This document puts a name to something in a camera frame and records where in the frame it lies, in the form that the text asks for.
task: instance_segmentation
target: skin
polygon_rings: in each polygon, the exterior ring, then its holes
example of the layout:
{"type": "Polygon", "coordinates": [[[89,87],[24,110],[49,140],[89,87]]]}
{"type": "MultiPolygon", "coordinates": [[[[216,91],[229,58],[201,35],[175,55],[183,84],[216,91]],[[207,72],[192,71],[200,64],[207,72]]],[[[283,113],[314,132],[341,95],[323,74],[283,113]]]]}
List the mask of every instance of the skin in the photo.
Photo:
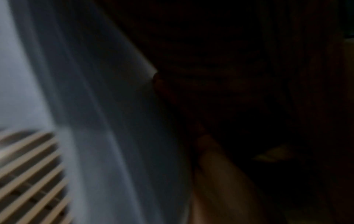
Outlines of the skin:
{"type": "Polygon", "coordinates": [[[181,98],[158,75],[155,92],[184,123],[186,144],[193,155],[193,192],[189,224],[286,223],[269,202],[261,199],[254,183],[223,153],[181,98]]]}

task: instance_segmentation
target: slatted surface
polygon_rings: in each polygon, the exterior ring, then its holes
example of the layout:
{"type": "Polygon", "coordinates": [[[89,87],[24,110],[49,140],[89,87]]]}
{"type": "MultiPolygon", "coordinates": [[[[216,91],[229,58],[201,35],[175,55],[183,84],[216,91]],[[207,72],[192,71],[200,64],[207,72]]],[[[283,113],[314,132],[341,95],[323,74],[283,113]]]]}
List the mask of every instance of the slatted surface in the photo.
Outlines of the slatted surface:
{"type": "Polygon", "coordinates": [[[57,144],[48,132],[0,132],[0,224],[72,223],[57,144]]]}

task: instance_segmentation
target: person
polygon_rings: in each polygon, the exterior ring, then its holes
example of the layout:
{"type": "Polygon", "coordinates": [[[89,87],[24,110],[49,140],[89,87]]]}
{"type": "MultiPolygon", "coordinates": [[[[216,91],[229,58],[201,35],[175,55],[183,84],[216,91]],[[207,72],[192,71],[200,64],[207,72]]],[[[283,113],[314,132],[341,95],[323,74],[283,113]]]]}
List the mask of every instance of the person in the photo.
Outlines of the person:
{"type": "Polygon", "coordinates": [[[193,190],[188,224],[286,223],[159,75],[154,76],[153,86],[183,120],[187,148],[192,150],[193,190]]]}

